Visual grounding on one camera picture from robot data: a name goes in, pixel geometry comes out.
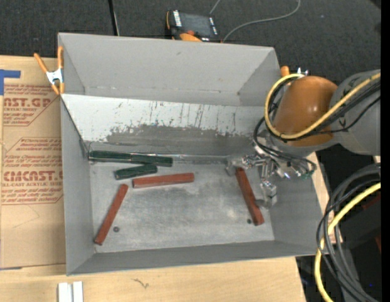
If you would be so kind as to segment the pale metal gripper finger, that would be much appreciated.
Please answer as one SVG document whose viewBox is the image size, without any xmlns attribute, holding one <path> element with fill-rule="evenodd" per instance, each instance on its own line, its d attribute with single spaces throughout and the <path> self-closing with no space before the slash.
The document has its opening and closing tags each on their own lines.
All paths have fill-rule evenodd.
<svg viewBox="0 0 390 302">
<path fill-rule="evenodd" d="M 234 176 L 237 169 L 246 169 L 245 159 L 242 156 L 229 156 L 226 159 L 226 173 L 229 176 Z"/>
<path fill-rule="evenodd" d="M 269 181 L 262 181 L 257 186 L 255 198 L 258 206 L 262 206 L 264 208 L 271 208 L 277 203 L 276 185 Z"/>
</svg>

